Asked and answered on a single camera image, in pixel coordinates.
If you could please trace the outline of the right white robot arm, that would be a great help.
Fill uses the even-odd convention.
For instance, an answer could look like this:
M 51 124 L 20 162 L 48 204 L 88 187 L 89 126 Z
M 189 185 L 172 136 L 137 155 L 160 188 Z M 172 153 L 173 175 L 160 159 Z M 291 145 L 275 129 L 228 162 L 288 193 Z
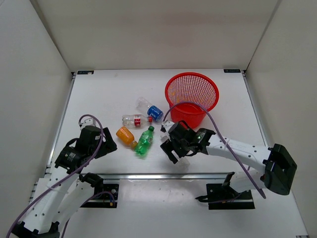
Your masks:
M 167 140 L 160 147 L 174 164 L 179 163 L 182 157 L 202 153 L 251 168 L 244 172 L 229 172 L 224 182 L 210 195 L 197 197 L 200 202 L 232 201 L 243 192 L 256 188 L 266 188 L 279 195 L 290 193 L 297 164 L 283 145 L 250 145 L 220 137 L 206 128 L 194 131 L 185 121 L 174 123 L 167 120 L 162 123 L 161 131 L 167 135 Z

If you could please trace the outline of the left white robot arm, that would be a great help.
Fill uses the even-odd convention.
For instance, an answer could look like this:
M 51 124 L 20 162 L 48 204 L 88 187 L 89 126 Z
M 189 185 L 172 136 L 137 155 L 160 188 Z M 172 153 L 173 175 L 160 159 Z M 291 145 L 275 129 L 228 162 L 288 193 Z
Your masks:
M 67 142 L 51 171 L 47 190 L 38 195 L 18 216 L 7 235 L 19 238 L 57 238 L 60 229 L 84 203 L 105 192 L 103 179 L 81 172 L 92 159 L 114 152 L 117 145 L 108 128 L 93 125 Z

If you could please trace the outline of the green soda bottle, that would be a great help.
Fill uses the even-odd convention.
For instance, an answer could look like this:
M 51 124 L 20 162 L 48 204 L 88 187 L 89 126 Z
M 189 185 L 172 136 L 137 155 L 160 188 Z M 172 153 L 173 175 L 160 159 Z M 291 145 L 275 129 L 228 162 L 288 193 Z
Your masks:
M 144 156 L 148 152 L 153 141 L 154 129 L 153 126 L 149 126 L 148 129 L 141 134 L 138 144 L 135 147 L 135 152 L 138 155 Z

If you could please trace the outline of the clear ribbed water bottle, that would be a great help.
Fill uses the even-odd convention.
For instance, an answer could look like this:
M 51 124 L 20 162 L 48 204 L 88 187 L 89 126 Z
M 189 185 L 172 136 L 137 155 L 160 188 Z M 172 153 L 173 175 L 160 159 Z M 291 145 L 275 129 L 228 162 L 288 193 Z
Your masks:
M 162 143 L 165 142 L 167 139 L 170 139 L 167 135 L 161 136 Z M 176 165 L 177 167 L 179 167 L 180 169 L 182 169 L 184 171 L 188 170 L 188 167 L 190 165 L 189 161 L 184 157 L 186 155 L 185 152 L 186 151 L 183 150 L 183 156 L 181 158 L 179 158 L 179 162 L 177 164 L 174 164 L 174 165 Z

